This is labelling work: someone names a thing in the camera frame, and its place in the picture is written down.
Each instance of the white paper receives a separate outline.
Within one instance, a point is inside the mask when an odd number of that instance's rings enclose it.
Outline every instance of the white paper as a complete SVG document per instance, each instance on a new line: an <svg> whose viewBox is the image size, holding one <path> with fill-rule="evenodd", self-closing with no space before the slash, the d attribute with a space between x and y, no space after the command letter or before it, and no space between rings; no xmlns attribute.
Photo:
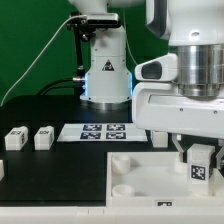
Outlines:
<svg viewBox="0 0 224 224"><path fill-rule="evenodd" d="M136 128L133 123L65 124L57 141L147 142L147 136L144 130Z"/></svg>

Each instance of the black tabletop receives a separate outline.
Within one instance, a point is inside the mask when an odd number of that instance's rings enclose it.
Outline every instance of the black tabletop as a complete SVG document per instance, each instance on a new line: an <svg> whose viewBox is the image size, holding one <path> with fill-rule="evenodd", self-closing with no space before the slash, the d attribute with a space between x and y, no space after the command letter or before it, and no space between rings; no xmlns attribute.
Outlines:
<svg viewBox="0 0 224 224"><path fill-rule="evenodd" d="M0 109L1 206L103 206L107 152L150 151L145 142L56 142L65 123L131 123L131 108L102 112L80 105L73 96L23 96ZM50 151L34 150L34 135L51 125L56 138ZM26 126L22 151L6 151L4 136Z"/></svg>

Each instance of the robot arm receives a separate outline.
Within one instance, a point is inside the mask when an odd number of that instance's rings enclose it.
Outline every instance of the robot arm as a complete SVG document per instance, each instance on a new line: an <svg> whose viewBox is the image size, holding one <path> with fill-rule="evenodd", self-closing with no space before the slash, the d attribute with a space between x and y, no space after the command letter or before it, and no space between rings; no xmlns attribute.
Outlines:
<svg viewBox="0 0 224 224"><path fill-rule="evenodd" d="M145 0L69 0L82 14L107 13L107 7L133 7Z"/></svg>

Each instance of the green backdrop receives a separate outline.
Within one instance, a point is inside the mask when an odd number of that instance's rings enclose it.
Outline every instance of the green backdrop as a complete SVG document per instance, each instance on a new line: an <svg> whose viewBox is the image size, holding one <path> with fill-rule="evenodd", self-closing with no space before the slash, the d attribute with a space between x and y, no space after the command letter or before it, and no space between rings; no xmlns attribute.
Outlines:
<svg viewBox="0 0 224 224"><path fill-rule="evenodd" d="M75 8L67 0L0 0L0 100L72 11ZM123 21L122 10L110 11L117 12ZM126 9L126 24L130 47L138 63L167 53L167 42L158 40L145 27L145 6ZM86 70L90 66L89 51L89 44L83 44ZM64 28L7 100L35 95L52 81L73 77L75 62L73 33ZM134 72L128 54L127 67ZM72 93L72 90L56 90L49 94Z"/></svg>

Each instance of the small white block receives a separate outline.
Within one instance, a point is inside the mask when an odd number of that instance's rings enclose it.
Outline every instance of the small white block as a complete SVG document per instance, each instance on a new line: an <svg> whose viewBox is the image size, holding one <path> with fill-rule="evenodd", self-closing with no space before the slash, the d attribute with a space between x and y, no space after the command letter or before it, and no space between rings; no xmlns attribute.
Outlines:
<svg viewBox="0 0 224 224"><path fill-rule="evenodd" d="M151 140L154 148L168 147L168 133L161 131L151 131Z"/></svg>
<svg viewBox="0 0 224 224"><path fill-rule="evenodd" d="M54 141L54 128L42 127L34 137L35 150L49 150Z"/></svg>
<svg viewBox="0 0 224 224"><path fill-rule="evenodd" d="M5 147L6 150L21 150L28 140L28 129L27 127L13 128L5 136Z"/></svg>
<svg viewBox="0 0 224 224"><path fill-rule="evenodd" d="M0 181L4 177L4 167L3 167L3 161L0 160Z"/></svg>
<svg viewBox="0 0 224 224"><path fill-rule="evenodd" d="M214 146L194 144L187 152L188 190L205 196L212 196L214 191L214 174L211 156Z"/></svg>

